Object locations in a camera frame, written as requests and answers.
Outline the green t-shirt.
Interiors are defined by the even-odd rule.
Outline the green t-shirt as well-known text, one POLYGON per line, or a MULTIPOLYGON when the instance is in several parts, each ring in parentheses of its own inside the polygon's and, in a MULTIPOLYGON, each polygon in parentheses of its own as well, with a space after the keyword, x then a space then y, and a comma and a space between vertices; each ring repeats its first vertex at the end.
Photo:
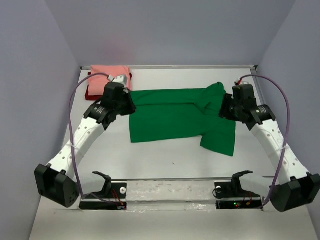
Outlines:
POLYGON ((201 147, 232 157, 236 123, 219 117, 225 94, 221 82, 206 88, 132 91, 136 112, 129 117, 130 141, 201 137, 201 147))

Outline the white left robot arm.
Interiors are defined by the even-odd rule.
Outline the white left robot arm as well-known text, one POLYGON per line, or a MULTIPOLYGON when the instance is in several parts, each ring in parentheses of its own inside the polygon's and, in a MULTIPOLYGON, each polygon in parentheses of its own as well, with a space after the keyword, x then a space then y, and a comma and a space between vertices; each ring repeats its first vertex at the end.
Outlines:
POLYGON ((93 196, 103 199, 110 194, 110 176, 93 171, 81 179, 78 166, 93 143, 107 130, 117 116, 135 113, 131 91, 121 82, 109 82, 103 95, 86 110, 76 130, 71 127, 70 139, 46 165, 39 164, 34 171, 39 194, 65 208, 78 198, 93 196))

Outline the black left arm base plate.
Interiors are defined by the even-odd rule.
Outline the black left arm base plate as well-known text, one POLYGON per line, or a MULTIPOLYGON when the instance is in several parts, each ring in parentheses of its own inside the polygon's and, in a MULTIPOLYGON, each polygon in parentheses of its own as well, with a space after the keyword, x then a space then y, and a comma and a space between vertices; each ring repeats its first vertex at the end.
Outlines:
POLYGON ((96 193, 95 198, 92 195, 87 196, 84 200, 80 200, 79 208, 81 210, 92 211, 125 211, 127 209, 127 183, 114 181, 108 193, 96 193))

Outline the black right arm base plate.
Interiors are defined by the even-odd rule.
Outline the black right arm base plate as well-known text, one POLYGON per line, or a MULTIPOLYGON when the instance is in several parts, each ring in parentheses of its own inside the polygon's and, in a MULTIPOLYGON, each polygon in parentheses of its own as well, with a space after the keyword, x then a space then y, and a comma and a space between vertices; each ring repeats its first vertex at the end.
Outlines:
POLYGON ((217 210, 256 209, 262 205, 259 195, 238 190, 230 181, 215 182, 212 195, 216 199, 217 210))

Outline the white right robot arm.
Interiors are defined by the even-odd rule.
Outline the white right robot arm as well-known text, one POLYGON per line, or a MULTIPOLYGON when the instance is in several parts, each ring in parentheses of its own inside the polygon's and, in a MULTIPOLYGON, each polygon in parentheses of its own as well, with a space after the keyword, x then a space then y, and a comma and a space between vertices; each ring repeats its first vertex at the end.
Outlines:
POLYGON ((246 125, 263 147, 275 169, 273 182, 250 170, 233 174, 217 198, 232 198, 253 193, 285 212, 314 201, 320 190, 319 174, 311 174, 285 141, 276 116, 267 105, 258 105, 251 84, 235 85, 223 97, 219 117, 246 125))

